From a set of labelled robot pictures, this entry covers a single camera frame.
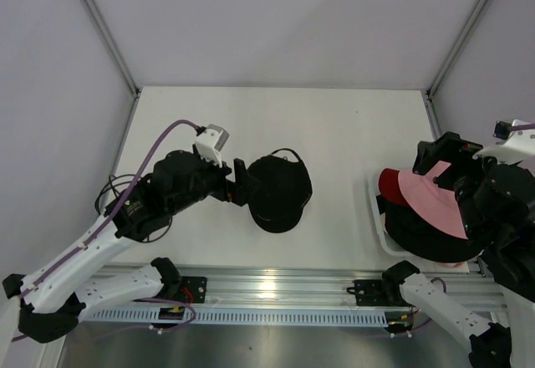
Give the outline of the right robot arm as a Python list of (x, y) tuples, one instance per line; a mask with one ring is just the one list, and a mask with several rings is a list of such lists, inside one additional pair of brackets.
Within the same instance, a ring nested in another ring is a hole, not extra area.
[(448, 132), (419, 143), (410, 170), (380, 173), (386, 232), (432, 262), (480, 257), (505, 299), (508, 326), (458, 304), (413, 263), (383, 272), (382, 297), (424, 312), (474, 367), (534, 364), (534, 177), (522, 166), (533, 155), (533, 139), (516, 131), (493, 146)]

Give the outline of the black baseball cap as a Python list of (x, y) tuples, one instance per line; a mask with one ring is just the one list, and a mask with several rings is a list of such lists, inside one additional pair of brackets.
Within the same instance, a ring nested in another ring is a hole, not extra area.
[(291, 148), (279, 148), (254, 161), (247, 173), (258, 181), (247, 201), (253, 221), (268, 233), (294, 229), (313, 195), (300, 155)]

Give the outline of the red baseball cap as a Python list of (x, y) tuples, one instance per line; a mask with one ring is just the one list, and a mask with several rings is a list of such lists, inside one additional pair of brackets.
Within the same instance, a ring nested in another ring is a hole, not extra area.
[(398, 170), (386, 168), (379, 176), (378, 187), (380, 195), (388, 202), (394, 203), (400, 207), (409, 207), (409, 203), (401, 193), (399, 184)]

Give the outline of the pink bucket hat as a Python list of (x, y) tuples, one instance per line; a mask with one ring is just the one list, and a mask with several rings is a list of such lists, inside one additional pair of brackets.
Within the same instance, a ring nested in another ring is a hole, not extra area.
[(423, 176), (411, 170), (400, 171), (400, 193), (409, 206), (432, 227), (454, 238), (467, 240), (454, 192), (439, 188), (433, 182), (450, 165), (439, 161)]

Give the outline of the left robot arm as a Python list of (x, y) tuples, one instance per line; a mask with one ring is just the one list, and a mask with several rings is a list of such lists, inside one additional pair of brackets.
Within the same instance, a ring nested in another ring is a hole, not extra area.
[(214, 197), (243, 206), (260, 186), (244, 161), (236, 159), (229, 167), (205, 160), (198, 150), (169, 153), (133, 184), (53, 262), (35, 273), (12, 273), (3, 280), (15, 307), (8, 324), (20, 335), (44, 344), (68, 334), (100, 309), (138, 299), (172, 301), (181, 292), (182, 277), (168, 258), (155, 258), (110, 279), (93, 276), (197, 202)]

